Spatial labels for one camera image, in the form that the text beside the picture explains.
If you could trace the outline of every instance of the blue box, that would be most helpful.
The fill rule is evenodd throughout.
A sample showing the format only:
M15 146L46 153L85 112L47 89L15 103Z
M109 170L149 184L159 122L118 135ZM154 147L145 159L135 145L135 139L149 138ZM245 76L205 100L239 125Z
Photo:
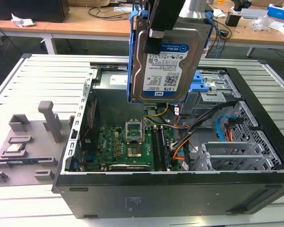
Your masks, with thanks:
M284 7L275 7L274 4L269 4L268 15L284 20Z

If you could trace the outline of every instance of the yellow wire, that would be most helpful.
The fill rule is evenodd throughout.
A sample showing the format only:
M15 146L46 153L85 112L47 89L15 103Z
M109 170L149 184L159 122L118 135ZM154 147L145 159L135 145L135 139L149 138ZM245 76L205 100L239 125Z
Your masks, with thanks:
M169 108L169 104L166 103L166 107L165 107L165 110L163 112L158 113L158 114L149 114L149 115L143 115L143 116L144 117L159 117L159 116L165 114L167 112L168 108Z

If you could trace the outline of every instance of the white table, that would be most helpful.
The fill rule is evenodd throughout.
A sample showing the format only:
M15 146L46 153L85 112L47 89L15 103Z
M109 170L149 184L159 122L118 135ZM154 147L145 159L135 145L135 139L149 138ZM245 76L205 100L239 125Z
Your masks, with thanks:
M68 119L74 114L89 62L95 58L101 56L34 54L28 59L20 59L0 87L0 147L10 130L8 121L12 114L26 114L29 120L44 119L37 110L40 100L52 100L53 111L60 119ZM283 109L284 83L268 66L248 60L200 61L201 66L208 64L238 68L248 84L258 90L257 95L262 96L260 102L266 103L266 109L272 108L276 101ZM271 114L284 134L284 117L274 111ZM254 215L76 219L62 197L52 194L51 188L51 185L0 187L0 227L284 226L284 197Z

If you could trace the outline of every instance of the wooden desk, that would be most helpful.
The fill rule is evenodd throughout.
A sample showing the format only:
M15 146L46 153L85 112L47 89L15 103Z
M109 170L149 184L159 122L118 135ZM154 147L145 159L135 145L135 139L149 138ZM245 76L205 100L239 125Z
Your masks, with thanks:
M93 14L97 13L97 9L92 10ZM109 17L120 15L124 12L110 11L107 13L99 13L98 16ZM124 36L129 39L130 23L125 16L125 20L107 21L88 14L85 7L70 7L70 11L64 22L49 23L45 32L62 33L62 34L81 34L81 35L108 35L108 36Z
M231 0L226 0L224 3L217 3L215 0L213 6L228 12L233 3ZM258 6L251 6L251 8L264 9ZM122 13L110 11L99 13L99 16L107 17ZM218 21L225 24L225 19L225 17L218 18ZM254 32L249 27L249 23L250 20L240 19L237 27L229 27L232 30L232 37L226 45L250 47L248 56L252 54L254 48L284 49L284 34L273 29L270 32ZM0 21L0 28L10 36L43 38L50 54L56 54L54 38L128 41L130 34L130 23L127 19L122 21L101 20L89 15L85 7L70 7L70 12L63 23L36 22L36 26L20 28L10 21ZM215 34L211 37L211 44L214 40Z
M221 9L226 13L233 5L233 2L231 2L230 0L226 0L224 3L218 3L217 1L215 1L213 4L214 7ZM266 9L260 6L251 6L250 8ZM280 20L274 17L272 19L284 23L284 20ZM217 20L225 25L226 17L220 17ZM283 33L273 29L270 29L270 31L253 31L249 26L250 22L251 20L241 18L237 27L228 27L232 31L232 36L227 41L226 45L250 47L251 49L249 49L249 52L247 54L248 57L252 55L254 48L284 49ZM215 40L215 34L212 35L211 40Z

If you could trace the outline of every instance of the paper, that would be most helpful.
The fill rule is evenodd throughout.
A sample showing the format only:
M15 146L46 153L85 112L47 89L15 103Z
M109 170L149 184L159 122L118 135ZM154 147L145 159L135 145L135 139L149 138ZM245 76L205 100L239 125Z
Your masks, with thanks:
M14 25L18 27L23 27L23 26L32 26L35 25L32 19L22 19L14 16L14 14L11 14L12 19L11 22L14 23Z
M278 21L274 21L273 23L271 23L270 25L268 25L268 27L278 30L280 27L282 27L284 25L284 23L278 22Z
M110 85L127 85L127 75L111 75Z
M115 12L131 12L132 10L132 7L114 7Z
M220 9L214 9L213 10L213 16L214 17L225 17L226 14L222 12Z

